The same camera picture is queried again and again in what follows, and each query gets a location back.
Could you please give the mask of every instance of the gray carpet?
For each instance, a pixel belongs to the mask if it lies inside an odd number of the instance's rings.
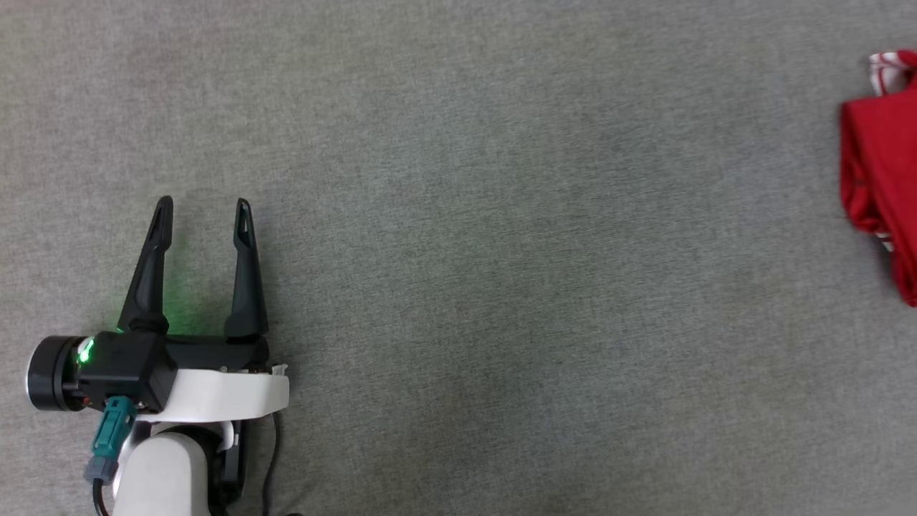
[[[3,3],[2,512],[92,512],[98,414],[22,377],[115,325],[165,194],[176,332],[220,330],[252,203],[275,514],[907,503],[917,312],[845,220],[837,108],[917,7],[764,4]]]

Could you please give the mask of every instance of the red fabric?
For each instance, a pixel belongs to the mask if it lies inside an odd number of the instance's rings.
[[[898,55],[917,69],[917,53]],[[858,229],[890,235],[892,275],[917,307],[917,77],[903,92],[844,104],[841,200]]]

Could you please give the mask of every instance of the red cloth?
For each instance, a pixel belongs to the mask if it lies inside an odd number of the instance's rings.
[[[898,52],[917,69],[917,53]],[[863,98],[841,111],[841,200],[854,226],[891,251],[904,301],[917,307],[917,79],[900,93]]]

